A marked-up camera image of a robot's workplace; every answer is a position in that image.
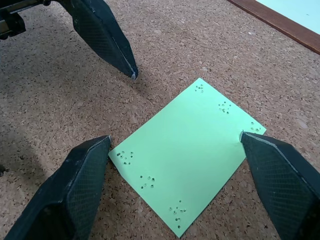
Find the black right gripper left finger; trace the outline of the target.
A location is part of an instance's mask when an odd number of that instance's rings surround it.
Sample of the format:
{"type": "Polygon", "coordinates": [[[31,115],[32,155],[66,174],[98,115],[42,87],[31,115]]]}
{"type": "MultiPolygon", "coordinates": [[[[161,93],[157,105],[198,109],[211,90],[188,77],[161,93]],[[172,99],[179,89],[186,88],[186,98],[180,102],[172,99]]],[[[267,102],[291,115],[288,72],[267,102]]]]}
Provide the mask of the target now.
{"type": "Polygon", "coordinates": [[[4,240],[88,240],[111,141],[104,135],[74,147],[38,188],[4,240]]]}

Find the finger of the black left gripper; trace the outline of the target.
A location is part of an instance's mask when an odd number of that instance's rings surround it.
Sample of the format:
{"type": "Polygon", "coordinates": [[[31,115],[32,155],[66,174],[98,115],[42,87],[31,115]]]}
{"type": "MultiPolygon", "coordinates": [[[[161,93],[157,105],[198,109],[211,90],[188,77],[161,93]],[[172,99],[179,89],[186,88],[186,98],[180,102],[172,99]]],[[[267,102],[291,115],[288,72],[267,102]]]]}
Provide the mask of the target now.
{"type": "Polygon", "coordinates": [[[139,71],[131,45],[104,0],[63,0],[75,31],[104,61],[136,80],[139,71]]]}

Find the wood-framed cork board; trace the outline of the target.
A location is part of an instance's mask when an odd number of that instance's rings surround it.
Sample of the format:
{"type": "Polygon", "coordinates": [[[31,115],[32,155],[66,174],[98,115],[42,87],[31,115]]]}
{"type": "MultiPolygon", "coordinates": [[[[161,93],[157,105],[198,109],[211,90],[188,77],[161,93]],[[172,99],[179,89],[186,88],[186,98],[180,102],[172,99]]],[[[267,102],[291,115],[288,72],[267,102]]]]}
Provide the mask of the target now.
{"type": "Polygon", "coordinates": [[[320,171],[320,55],[227,0],[106,0],[139,69],[100,59],[60,4],[0,41],[0,240],[72,148],[118,145],[202,78],[320,171]]]}

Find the green note with pinholes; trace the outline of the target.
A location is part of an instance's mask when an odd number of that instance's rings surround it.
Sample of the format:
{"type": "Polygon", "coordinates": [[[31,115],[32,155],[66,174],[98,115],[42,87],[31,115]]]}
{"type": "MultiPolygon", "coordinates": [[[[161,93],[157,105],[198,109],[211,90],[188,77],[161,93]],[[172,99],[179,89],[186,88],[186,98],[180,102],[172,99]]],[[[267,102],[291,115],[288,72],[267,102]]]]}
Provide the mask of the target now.
{"type": "Polygon", "coordinates": [[[198,78],[109,157],[181,237],[244,161],[242,132],[262,135],[266,128],[198,78]]]}

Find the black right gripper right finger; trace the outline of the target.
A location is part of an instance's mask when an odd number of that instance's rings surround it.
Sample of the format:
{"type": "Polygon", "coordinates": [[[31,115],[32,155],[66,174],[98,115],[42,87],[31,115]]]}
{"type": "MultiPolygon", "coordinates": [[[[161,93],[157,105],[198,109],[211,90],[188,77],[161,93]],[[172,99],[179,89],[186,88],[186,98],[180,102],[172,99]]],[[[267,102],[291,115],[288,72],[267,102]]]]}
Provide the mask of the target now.
{"type": "Polygon", "coordinates": [[[284,141],[243,131],[240,142],[281,240],[320,240],[320,172],[284,141]]]}

